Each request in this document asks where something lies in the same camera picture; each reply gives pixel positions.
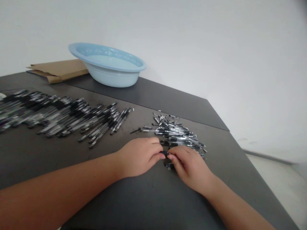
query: cardboard sheet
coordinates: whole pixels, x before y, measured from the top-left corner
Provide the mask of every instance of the cardboard sheet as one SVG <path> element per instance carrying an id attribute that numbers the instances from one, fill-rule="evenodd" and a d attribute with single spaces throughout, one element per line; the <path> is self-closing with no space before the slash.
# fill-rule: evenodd
<path id="1" fill-rule="evenodd" d="M 63 82 L 88 74 L 83 61 L 79 59 L 33 64 L 29 67 L 37 75 L 46 77 L 50 84 Z"/>

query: white floor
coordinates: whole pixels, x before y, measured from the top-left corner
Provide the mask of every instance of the white floor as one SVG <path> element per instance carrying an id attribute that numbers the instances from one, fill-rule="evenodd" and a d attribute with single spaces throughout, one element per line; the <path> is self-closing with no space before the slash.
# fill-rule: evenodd
<path id="1" fill-rule="evenodd" d="M 262 178 L 301 230 L 307 229 L 307 182 L 290 165 L 248 155 Z"/>

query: person's left hand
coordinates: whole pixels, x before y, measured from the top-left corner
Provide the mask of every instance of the person's left hand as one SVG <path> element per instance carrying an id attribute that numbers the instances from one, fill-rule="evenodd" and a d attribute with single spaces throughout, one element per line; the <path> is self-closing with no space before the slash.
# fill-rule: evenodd
<path id="1" fill-rule="evenodd" d="M 138 138 L 128 142 L 118 152 L 114 153 L 119 163 L 122 177 L 139 176 L 147 172 L 160 159 L 165 159 L 157 137 Z"/>

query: pile of pens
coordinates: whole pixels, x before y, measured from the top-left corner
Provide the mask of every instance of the pile of pens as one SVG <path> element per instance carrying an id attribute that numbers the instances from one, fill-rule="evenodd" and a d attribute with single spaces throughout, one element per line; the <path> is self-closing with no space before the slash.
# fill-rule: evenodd
<path id="1" fill-rule="evenodd" d="M 207 150 L 204 144 L 200 143 L 197 139 L 197 135 L 190 131 L 187 127 L 182 126 L 179 121 L 179 117 L 174 115 L 157 115 L 153 112 L 153 119 L 155 123 L 152 123 L 152 126 L 158 126 L 157 128 L 153 128 L 151 126 L 143 126 L 143 128 L 139 128 L 131 133 L 135 133 L 137 131 L 141 132 L 153 132 L 156 135 L 162 136 L 163 140 L 160 140 L 160 144 L 163 146 L 168 146 L 169 148 L 175 146 L 188 146 L 195 151 L 197 151 L 203 159 L 206 159 Z M 173 168 L 172 163 L 164 163 L 165 167 L 168 169 Z"/>
<path id="2" fill-rule="evenodd" d="M 84 98 L 50 96 L 24 89 L 0 100 L 0 133 L 20 124 L 28 128 L 43 126 L 37 134 L 48 138 L 66 137 L 77 130 L 82 134 L 88 131 L 78 142 L 88 137 L 93 148 L 109 129 L 112 135 L 127 119 L 131 108 L 119 112 L 116 104 L 105 109 L 102 109 L 103 104 L 91 108 Z"/>

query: hand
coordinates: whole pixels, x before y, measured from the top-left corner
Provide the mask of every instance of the hand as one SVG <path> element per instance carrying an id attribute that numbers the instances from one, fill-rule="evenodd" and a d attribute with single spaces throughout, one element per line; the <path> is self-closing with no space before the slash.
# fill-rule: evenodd
<path id="1" fill-rule="evenodd" d="M 210 171 L 198 152 L 187 146 L 177 146 L 169 151 L 178 176 L 191 189 L 205 197 L 212 195 L 215 175 Z"/>
<path id="2" fill-rule="evenodd" d="M 157 137 L 138 138 L 128 142 L 118 152 L 119 170 L 123 177 L 139 176 L 147 172 L 160 159 L 165 159 L 163 150 Z"/>

